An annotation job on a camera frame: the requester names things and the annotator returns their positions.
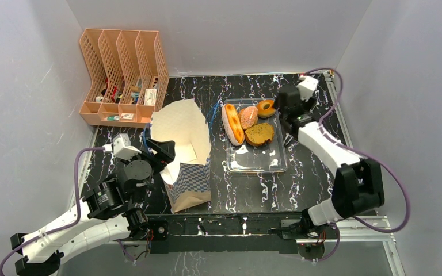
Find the orange fake donut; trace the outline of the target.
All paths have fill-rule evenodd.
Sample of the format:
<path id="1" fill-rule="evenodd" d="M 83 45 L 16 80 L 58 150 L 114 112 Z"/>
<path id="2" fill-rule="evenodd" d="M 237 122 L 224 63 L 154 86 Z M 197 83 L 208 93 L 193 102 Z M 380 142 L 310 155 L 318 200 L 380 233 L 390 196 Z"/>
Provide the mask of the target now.
<path id="1" fill-rule="evenodd" d="M 257 114 L 260 118 L 269 118 L 276 113 L 276 108 L 274 105 L 274 100 L 265 99 L 260 101 L 257 105 Z"/>

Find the fake crusted bread slice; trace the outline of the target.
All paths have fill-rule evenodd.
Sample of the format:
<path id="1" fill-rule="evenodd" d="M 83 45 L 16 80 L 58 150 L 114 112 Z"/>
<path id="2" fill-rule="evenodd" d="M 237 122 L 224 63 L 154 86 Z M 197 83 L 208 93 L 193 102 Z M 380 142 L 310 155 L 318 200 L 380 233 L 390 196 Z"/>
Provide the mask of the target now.
<path id="1" fill-rule="evenodd" d="M 271 124 L 256 124 L 245 130 L 245 140 L 254 147 L 260 147 L 273 141 L 275 129 Z"/>

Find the blue checkered paper bag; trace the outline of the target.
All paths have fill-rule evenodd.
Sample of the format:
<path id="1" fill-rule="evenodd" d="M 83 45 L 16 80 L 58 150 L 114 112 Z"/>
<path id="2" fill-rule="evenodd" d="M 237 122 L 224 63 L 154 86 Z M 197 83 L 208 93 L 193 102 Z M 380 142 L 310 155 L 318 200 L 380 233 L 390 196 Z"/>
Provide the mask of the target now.
<path id="1" fill-rule="evenodd" d="M 175 142 L 175 157 L 161 172 L 171 212 L 211 200 L 211 136 L 206 117 L 193 99 L 174 101 L 153 112 L 150 137 Z"/>

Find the fake long baguette roll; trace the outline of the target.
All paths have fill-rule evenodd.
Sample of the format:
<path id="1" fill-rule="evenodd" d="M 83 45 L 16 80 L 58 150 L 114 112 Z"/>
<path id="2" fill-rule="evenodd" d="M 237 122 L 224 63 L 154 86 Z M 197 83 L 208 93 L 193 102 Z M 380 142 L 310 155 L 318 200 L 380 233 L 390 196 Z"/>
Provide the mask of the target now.
<path id="1" fill-rule="evenodd" d="M 222 107 L 222 123 L 225 133 L 234 146 L 240 146 L 245 141 L 245 132 L 242 129 L 238 112 L 233 104 L 226 103 Z"/>

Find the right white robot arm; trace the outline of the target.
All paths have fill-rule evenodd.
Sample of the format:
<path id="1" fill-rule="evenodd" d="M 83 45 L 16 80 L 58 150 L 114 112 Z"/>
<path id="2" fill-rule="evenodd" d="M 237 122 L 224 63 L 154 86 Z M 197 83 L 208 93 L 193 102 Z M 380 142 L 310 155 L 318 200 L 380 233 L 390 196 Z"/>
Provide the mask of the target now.
<path id="1" fill-rule="evenodd" d="M 294 85 L 281 87 L 274 102 L 284 130 L 314 153 L 334 177 L 331 197 L 303 210 L 301 220 L 289 226 L 309 238 L 322 233 L 326 224 L 384 204 L 380 165 L 344 149 L 323 125 L 312 118 L 314 105 L 315 98 L 303 99 Z"/>

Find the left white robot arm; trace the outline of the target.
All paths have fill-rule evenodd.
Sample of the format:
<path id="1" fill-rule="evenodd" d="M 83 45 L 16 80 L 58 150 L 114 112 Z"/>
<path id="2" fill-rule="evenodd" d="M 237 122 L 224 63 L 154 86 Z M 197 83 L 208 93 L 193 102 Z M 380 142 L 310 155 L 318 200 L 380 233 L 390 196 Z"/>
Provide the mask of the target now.
<path id="1" fill-rule="evenodd" d="M 124 166 L 81 194 L 74 176 L 75 205 L 52 222 L 31 233 L 10 238 L 17 275 L 52 275 L 62 263 L 76 255 L 111 241 L 152 241 L 160 221 L 150 222 L 140 207 L 153 176 L 175 158 L 174 141 L 146 139 L 146 150 L 131 145 L 125 134 L 111 144 L 92 151 L 111 152 Z"/>

